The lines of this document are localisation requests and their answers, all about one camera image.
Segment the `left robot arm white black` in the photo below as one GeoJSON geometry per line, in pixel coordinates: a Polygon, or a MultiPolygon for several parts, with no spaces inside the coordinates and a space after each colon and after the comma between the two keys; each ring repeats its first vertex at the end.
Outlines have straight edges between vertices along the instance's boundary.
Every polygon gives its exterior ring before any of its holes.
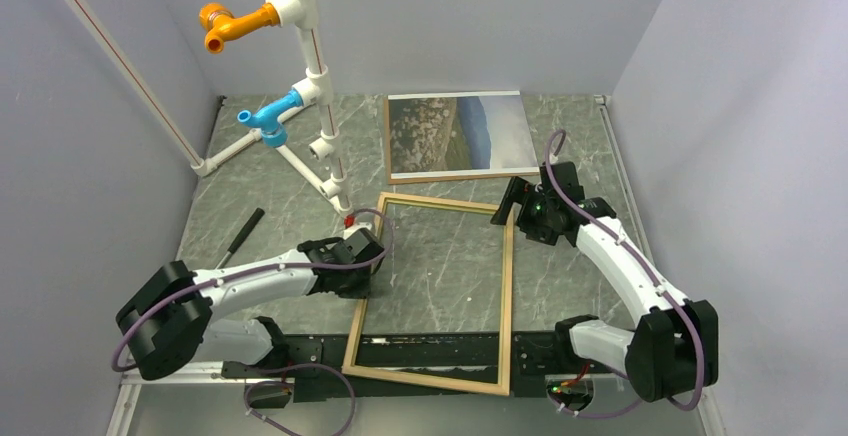
{"type": "Polygon", "coordinates": [[[331,293],[363,299],[389,252],[367,227],[347,237],[308,240],[277,256],[224,269],[163,265],[117,312],[122,339],[111,362],[155,381],[194,362],[252,366],[264,376],[289,360],[282,329],[270,317],[231,314],[266,302],[331,293]]]}

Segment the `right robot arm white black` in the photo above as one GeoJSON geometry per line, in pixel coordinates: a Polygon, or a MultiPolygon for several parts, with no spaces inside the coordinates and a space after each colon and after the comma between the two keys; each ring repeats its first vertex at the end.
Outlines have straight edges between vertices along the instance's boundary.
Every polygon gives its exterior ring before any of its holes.
{"type": "Polygon", "coordinates": [[[514,222],[530,241],[554,246],[560,239],[601,271],[634,324],[622,329],[599,317],[561,320],[553,330],[551,357],[574,371],[600,363],[625,375],[645,402],[700,398],[719,377],[719,317],[706,300],[693,300],[663,277],[637,248],[610,204],[588,198],[571,162],[544,164],[533,184],[510,178],[491,224],[514,222]]]}

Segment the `wooden picture frame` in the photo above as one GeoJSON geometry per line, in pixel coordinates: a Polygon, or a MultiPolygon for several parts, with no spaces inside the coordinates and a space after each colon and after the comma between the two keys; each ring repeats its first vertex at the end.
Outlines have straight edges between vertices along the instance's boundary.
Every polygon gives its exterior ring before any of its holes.
{"type": "MultiPolygon", "coordinates": [[[[460,201],[422,195],[398,194],[385,191],[381,192],[377,200],[377,208],[379,210],[384,210],[391,204],[483,215],[493,215],[498,209],[497,205],[490,203],[460,201]]],[[[503,230],[496,382],[486,383],[456,379],[447,376],[410,373],[401,369],[390,370],[357,365],[356,358],[358,356],[358,349],[368,306],[368,302],[365,300],[361,300],[357,303],[353,313],[352,325],[347,338],[342,361],[342,373],[347,376],[358,378],[421,386],[439,390],[508,396],[510,394],[511,380],[513,239],[514,222],[512,217],[508,216],[503,230]]]]}

